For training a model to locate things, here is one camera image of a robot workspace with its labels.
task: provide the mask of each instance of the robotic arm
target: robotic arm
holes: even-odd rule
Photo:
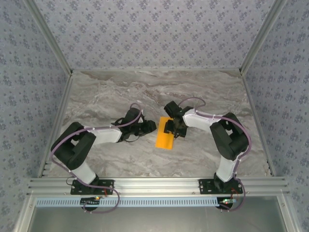
[[[168,103],[164,110],[173,119],[167,121],[164,132],[171,132],[175,138],[185,137],[188,127],[212,133],[221,154],[219,168],[214,174],[214,183],[219,190],[224,191],[226,183],[233,178],[237,157],[241,156],[249,145],[244,132],[233,123],[214,118],[213,115],[203,113],[203,115],[209,115],[209,118],[200,116],[196,114],[193,107],[187,106],[182,109],[174,101]],[[227,113],[223,117],[240,123],[233,113]]]
[[[112,125],[119,126],[131,122],[138,117],[139,113],[139,109],[130,108],[125,117],[116,120]],[[73,122],[55,141],[51,150],[68,135],[83,128],[86,127],[79,122]],[[97,186],[99,178],[85,161],[92,145],[120,143],[128,139],[132,134],[135,136],[144,136],[155,130],[155,122],[145,120],[144,115],[141,114],[139,119],[128,126],[106,130],[87,130],[77,134],[64,142],[55,151],[54,155],[84,183]]]

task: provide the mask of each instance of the enclosure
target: enclosure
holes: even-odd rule
[[[16,0],[0,7],[1,231],[309,230],[309,3]],[[155,147],[157,131],[92,146],[86,162],[114,181],[120,201],[102,217],[84,214],[71,173],[50,161],[55,140],[76,121],[109,126],[134,102],[158,127],[166,104],[190,97],[204,99],[201,112],[234,113],[250,134],[237,169],[243,207],[220,212],[214,206],[228,194],[202,193],[200,180],[213,178],[221,155],[210,131],[188,128],[172,150]],[[244,198],[237,193],[237,202]],[[97,210],[116,200],[115,192],[103,196]]]

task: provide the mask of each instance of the orange block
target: orange block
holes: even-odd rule
[[[160,117],[155,147],[169,150],[173,148],[174,135],[171,132],[168,134],[164,133],[165,123],[170,119],[172,120],[170,117]]]

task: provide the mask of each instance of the patterned wallpaper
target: patterned wallpaper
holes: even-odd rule
[[[240,67],[273,0],[35,0],[73,69]]]
[[[66,74],[22,0],[0,4],[0,232],[36,177]]]
[[[288,0],[246,74],[277,175],[309,231],[309,2]]]

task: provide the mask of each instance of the gray marble table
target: gray marble table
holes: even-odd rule
[[[73,84],[62,131],[72,122],[87,126],[109,125],[138,102],[146,119],[159,122],[167,116],[170,101],[202,97],[200,110],[212,114],[236,114],[249,131],[253,147],[239,165],[240,176],[269,175],[253,113],[239,72],[220,71],[80,71]],[[197,106],[197,100],[184,106]],[[87,162],[99,176],[213,176],[220,154],[210,133],[190,128],[185,139],[174,141],[172,150],[155,147],[157,132],[133,143],[93,146]],[[69,176],[52,165],[49,176]]]

